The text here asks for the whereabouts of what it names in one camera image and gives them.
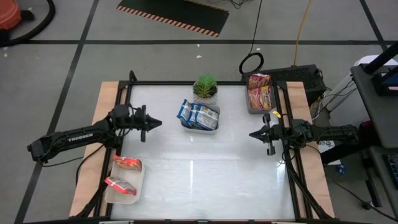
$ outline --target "floor tile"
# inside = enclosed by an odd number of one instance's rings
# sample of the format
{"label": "floor tile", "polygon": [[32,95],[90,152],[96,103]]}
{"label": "floor tile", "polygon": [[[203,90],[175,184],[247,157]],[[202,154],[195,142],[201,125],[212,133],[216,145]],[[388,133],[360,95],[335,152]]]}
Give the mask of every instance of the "floor tile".
{"label": "floor tile", "polygon": [[[256,39],[295,40],[307,0],[264,0]],[[302,40],[376,40],[359,1],[313,0]]]}
{"label": "floor tile", "polygon": [[398,40],[394,24],[398,20],[398,4],[394,0],[367,0],[369,10],[384,40]]}
{"label": "floor tile", "polygon": [[[53,0],[55,16],[53,21],[34,40],[79,40],[93,0]],[[43,0],[20,0],[22,10],[31,9],[35,15],[32,22],[23,22],[12,31],[12,38],[20,37],[40,24],[49,12]]]}
{"label": "floor tile", "polygon": [[249,1],[235,9],[228,1],[205,4],[229,10],[229,17],[218,38],[199,34],[116,9],[121,0],[101,0],[91,25],[89,40],[172,40],[172,39],[252,39],[259,1]]}
{"label": "floor tile", "polygon": [[378,45],[301,45],[298,47],[297,65],[314,63],[322,69],[325,85],[333,89],[357,60],[381,52]]}
{"label": "floor tile", "polygon": [[[382,212],[394,216],[389,205],[386,193],[381,185],[381,181],[377,178],[374,179],[377,187],[377,192],[382,200],[382,207],[378,208]],[[357,196],[365,201],[370,201],[368,189],[366,188],[365,179],[357,180],[345,180],[344,182],[338,182],[349,190],[355,192]],[[363,223],[386,223],[393,224],[394,221],[378,214],[374,210],[366,210],[362,208],[360,201],[352,197],[348,192],[338,187],[333,183],[328,183],[331,201],[337,218],[348,222],[363,222]]]}
{"label": "floor tile", "polygon": [[7,183],[0,185],[3,223],[14,223],[34,167],[26,146],[47,132],[75,50],[75,45],[0,49],[0,176]]}

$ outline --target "white table surface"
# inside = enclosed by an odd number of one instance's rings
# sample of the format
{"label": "white table surface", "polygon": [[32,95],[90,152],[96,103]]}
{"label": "white table surface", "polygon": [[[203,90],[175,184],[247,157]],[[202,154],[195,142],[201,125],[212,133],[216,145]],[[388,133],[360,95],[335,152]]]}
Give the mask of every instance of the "white table surface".
{"label": "white table surface", "polygon": [[[112,219],[293,219],[294,211],[282,145],[267,156],[267,144],[249,137],[263,125],[260,114],[249,114],[245,86],[219,86],[219,130],[213,135],[186,133],[176,115],[191,86],[134,86],[133,107],[163,125],[147,133],[131,131],[122,156],[146,166],[140,201],[114,204]],[[272,123],[277,118],[272,115]]]}

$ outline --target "robotic arm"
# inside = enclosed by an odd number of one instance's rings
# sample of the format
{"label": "robotic arm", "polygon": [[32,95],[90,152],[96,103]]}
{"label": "robotic arm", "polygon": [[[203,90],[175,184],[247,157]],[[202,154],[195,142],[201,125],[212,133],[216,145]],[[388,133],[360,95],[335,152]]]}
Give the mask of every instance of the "robotic arm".
{"label": "robotic arm", "polygon": [[[160,125],[161,121],[146,114],[145,105],[141,108],[117,105],[101,121],[84,128],[43,136],[30,144],[27,150],[32,154],[34,161],[43,164],[60,152],[96,142],[103,143],[105,147],[118,147],[122,137],[132,129],[141,131],[141,141],[145,142],[146,132]],[[123,136],[122,129],[128,129]]]}
{"label": "robotic arm", "polygon": [[350,124],[323,128],[302,119],[294,119],[293,127],[285,128],[281,124],[270,127],[271,116],[269,114],[265,114],[262,120],[266,125],[260,130],[250,133],[249,136],[263,143],[269,143],[269,155],[275,154],[272,141],[280,139],[288,139],[291,146],[298,148],[304,147],[306,143],[312,141],[319,143],[320,141],[337,140],[347,144],[358,143],[358,130]]}

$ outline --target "white pot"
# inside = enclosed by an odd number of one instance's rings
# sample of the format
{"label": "white pot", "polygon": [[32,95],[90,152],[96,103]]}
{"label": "white pot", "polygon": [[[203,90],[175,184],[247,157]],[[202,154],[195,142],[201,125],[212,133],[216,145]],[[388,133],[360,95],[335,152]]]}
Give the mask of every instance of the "white pot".
{"label": "white pot", "polygon": [[205,104],[205,105],[216,105],[217,104],[218,92],[210,98],[201,98],[195,94],[195,92],[193,91],[193,87],[192,87],[192,93],[193,93],[193,102],[194,103],[200,103],[200,104]]}

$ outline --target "white plastic tray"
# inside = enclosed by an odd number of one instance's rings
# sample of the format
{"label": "white plastic tray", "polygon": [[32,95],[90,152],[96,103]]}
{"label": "white plastic tray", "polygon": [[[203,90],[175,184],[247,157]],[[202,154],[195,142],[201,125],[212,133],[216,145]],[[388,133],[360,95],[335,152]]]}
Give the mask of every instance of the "white plastic tray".
{"label": "white plastic tray", "polygon": [[142,163],[142,170],[141,172],[139,172],[136,170],[123,169],[122,167],[119,167],[115,162],[113,162],[111,177],[117,177],[126,180],[137,189],[137,194],[122,194],[113,189],[111,186],[107,186],[105,190],[105,201],[108,203],[120,203],[126,205],[138,202],[141,197],[144,174],[144,163]]}

